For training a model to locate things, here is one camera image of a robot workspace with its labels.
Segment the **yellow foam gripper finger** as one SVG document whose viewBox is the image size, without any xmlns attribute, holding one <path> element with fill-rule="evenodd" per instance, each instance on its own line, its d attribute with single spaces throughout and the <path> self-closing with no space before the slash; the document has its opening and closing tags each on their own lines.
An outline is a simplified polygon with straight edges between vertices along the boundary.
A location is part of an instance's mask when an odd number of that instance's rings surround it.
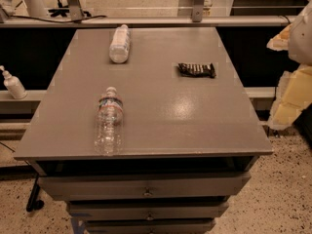
<svg viewBox="0 0 312 234">
<path fill-rule="evenodd" d="M 266 47 L 273 51 L 287 51 L 289 49 L 291 28 L 291 24 L 286 26 L 282 31 L 268 41 Z"/>
<path fill-rule="evenodd" d="M 267 125 L 272 130 L 284 130 L 311 103 L 312 66 L 301 64 L 296 71 L 285 71 L 281 76 Z"/>
</svg>

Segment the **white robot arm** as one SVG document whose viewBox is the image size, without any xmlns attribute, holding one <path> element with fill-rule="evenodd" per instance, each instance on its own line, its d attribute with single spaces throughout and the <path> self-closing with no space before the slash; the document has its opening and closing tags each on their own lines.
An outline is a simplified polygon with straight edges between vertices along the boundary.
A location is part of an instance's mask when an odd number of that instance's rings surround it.
<svg viewBox="0 0 312 234">
<path fill-rule="evenodd" d="M 267 125 L 272 130 L 291 126 L 312 103 L 312 2 L 267 43 L 274 51 L 287 51 L 299 64 L 294 72 L 285 71 L 276 89 Z"/>
</svg>

